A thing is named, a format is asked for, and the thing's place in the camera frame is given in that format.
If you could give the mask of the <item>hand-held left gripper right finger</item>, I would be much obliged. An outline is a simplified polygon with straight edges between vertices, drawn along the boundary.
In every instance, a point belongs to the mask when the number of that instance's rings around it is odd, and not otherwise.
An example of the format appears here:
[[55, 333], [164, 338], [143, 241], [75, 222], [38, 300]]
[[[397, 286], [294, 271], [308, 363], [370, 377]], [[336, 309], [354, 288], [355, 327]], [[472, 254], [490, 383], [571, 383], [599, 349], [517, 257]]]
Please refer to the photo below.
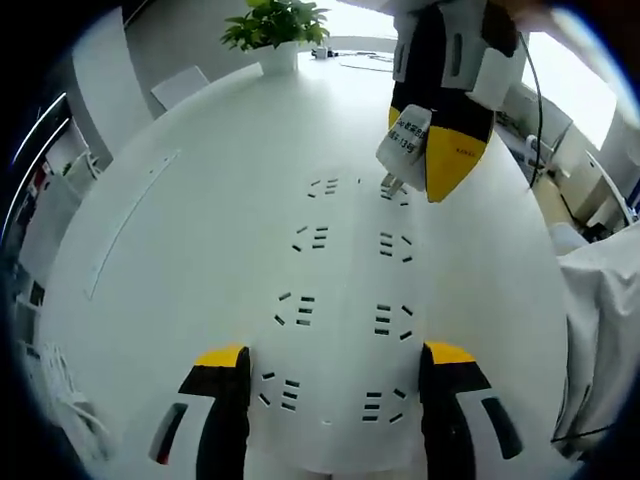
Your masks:
[[419, 399], [429, 479], [510, 479], [522, 439], [476, 359], [440, 342], [423, 345]]

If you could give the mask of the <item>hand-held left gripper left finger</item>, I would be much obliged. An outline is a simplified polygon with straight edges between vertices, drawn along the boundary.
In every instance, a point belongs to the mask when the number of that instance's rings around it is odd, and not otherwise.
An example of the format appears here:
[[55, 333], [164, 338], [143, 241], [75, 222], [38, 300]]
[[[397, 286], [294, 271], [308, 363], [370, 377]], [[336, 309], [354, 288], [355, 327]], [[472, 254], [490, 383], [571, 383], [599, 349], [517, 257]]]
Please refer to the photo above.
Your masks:
[[151, 422], [147, 458], [166, 479], [242, 479], [250, 432], [250, 349], [201, 354]]

